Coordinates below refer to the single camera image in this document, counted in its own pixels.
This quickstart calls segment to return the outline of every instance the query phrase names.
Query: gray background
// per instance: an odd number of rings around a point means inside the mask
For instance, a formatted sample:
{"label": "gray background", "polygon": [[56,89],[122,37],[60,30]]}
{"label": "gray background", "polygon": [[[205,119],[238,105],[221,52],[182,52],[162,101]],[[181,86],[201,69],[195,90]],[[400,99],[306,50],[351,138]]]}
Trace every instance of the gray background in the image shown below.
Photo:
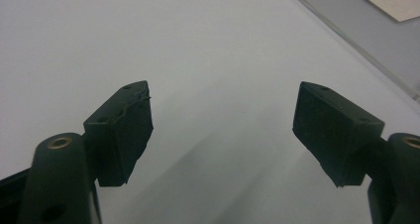
{"label": "gray background", "polygon": [[301,0],[420,103],[420,18],[398,23],[368,0]]}
{"label": "gray background", "polygon": [[291,132],[300,81],[419,134],[418,104],[297,0],[0,0],[0,178],[146,79],[155,130],[104,223],[370,223]]}

